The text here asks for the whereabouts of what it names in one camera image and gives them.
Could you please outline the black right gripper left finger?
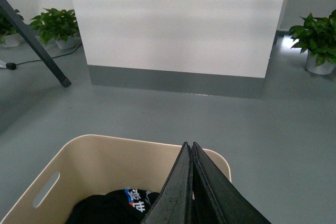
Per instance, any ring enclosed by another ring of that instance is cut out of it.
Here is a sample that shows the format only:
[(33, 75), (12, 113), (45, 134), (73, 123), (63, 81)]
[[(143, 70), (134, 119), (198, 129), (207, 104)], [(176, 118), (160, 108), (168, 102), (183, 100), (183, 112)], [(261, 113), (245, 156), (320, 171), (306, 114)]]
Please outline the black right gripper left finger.
[(192, 203), (192, 150), (184, 142), (158, 198), (141, 222), (191, 223)]

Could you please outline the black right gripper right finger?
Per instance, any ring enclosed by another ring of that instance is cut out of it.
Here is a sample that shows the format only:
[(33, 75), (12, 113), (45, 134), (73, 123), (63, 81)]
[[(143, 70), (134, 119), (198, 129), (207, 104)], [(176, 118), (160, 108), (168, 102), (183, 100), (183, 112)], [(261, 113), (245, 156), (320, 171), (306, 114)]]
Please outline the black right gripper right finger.
[(270, 223), (196, 142), (192, 159), (195, 223)]

